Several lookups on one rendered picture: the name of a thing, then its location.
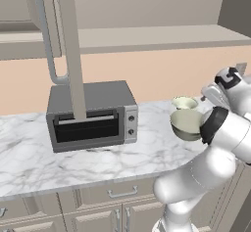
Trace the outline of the grey toaster oven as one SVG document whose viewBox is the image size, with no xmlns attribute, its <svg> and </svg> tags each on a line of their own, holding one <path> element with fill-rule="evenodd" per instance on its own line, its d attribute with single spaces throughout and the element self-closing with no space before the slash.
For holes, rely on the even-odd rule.
<svg viewBox="0 0 251 232">
<path fill-rule="evenodd" d="M 137 140 L 138 106 L 124 80 L 84 83 L 86 116 L 89 113 L 116 111 L 110 120 L 47 127 L 54 153 L 135 143 Z"/>
</svg>

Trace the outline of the beige open cabinet door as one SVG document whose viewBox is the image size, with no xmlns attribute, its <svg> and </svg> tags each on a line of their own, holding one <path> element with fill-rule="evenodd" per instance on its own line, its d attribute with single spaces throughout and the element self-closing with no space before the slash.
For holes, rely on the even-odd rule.
<svg viewBox="0 0 251 232">
<path fill-rule="evenodd" d="M 86 118 L 86 106 L 82 81 L 80 51 L 78 44 L 75 0 L 57 0 L 62 25 L 67 62 L 68 85 L 51 87 L 46 120 L 54 122 L 56 116 Z"/>
</svg>

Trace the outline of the beige closed wall cabinet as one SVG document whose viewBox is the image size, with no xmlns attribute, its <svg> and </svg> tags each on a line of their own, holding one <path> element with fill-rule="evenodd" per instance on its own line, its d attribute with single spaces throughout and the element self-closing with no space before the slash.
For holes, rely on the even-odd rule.
<svg viewBox="0 0 251 232">
<path fill-rule="evenodd" d="M 35 0 L 0 0 L 0 31 L 39 31 Z"/>
</svg>

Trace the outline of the beige drawer front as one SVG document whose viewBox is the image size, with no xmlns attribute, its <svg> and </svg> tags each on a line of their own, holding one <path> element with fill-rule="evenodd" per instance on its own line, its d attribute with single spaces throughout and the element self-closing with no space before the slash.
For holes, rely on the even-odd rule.
<svg viewBox="0 0 251 232">
<path fill-rule="evenodd" d="M 103 186 L 88 187 L 79 190 L 78 203 L 81 206 L 96 205 L 106 202 L 112 202 L 125 198 L 137 198 L 153 193 L 153 178 L 135 179 L 132 181 L 124 181 L 119 183 L 112 183 Z M 138 193 L 136 195 L 124 198 L 111 199 L 108 196 L 107 190 L 113 190 L 114 194 L 126 193 L 132 191 L 132 186 L 138 186 Z"/>
<path fill-rule="evenodd" d="M 7 209 L 4 216 L 0 217 L 1 220 L 28 216 L 38 212 L 38 206 L 33 197 L 0 202 L 0 208 Z"/>
</svg>

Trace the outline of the large pale green bowl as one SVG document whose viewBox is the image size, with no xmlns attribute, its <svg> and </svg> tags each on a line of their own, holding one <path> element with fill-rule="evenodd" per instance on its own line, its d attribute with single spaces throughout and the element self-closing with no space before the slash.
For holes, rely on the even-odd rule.
<svg viewBox="0 0 251 232">
<path fill-rule="evenodd" d="M 200 122 L 202 114 L 190 109 L 173 112 L 170 122 L 174 134 L 183 141 L 196 141 L 201 138 Z"/>
</svg>

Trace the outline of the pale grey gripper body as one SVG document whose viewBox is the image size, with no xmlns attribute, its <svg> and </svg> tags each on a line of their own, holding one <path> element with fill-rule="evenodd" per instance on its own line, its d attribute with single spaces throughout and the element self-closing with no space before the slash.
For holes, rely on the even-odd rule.
<svg viewBox="0 0 251 232">
<path fill-rule="evenodd" d="M 201 94 L 215 106 L 221 106 L 226 109 L 229 108 L 229 102 L 226 95 L 216 83 L 204 86 L 201 89 Z"/>
</svg>

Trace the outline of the small pale green bowl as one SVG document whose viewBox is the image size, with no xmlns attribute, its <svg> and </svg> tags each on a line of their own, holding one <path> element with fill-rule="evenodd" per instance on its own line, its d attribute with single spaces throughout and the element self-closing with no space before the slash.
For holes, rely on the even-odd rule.
<svg viewBox="0 0 251 232">
<path fill-rule="evenodd" d="M 186 96 L 178 96 L 172 99 L 172 104 L 178 110 L 193 110 L 198 106 L 195 99 Z"/>
</svg>

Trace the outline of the beige base cabinet door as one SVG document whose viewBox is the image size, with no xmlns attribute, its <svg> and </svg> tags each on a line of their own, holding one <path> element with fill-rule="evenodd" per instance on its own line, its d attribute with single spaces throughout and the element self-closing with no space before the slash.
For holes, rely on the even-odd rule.
<svg viewBox="0 0 251 232">
<path fill-rule="evenodd" d="M 119 207 L 108 208 L 107 210 L 97 210 L 90 214 L 83 213 L 75 215 L 72 218 L 74 232 L 115 232 L 117 227 L 115 218 L 115 209 Z"/>
<path fill-rule="evenodd" d="M 130 207 L 130 232 L 152 232 L 161 218 L 164 206 L 159 202 L 127 203 L 123 205 L 123 232 L 126 232 L 126 211 Z"/>
<path fill-rule="evenodd" d="M 0 223 L 0 232 L 67 232 L 61 215 Z"/>
</svg>

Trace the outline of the beige open wall cabinet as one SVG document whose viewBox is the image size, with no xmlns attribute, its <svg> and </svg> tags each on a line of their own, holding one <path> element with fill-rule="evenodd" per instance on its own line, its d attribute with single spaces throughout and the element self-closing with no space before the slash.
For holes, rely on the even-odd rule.
<svg viewBox="0 0 251 232">
<path fill-rule="evenodd" d="M 251 0 L 75 0 L 83 54 L 251 45 Z M 0 31 L 0 61 L 42 58 L 39 31 Z"/>
</svg>

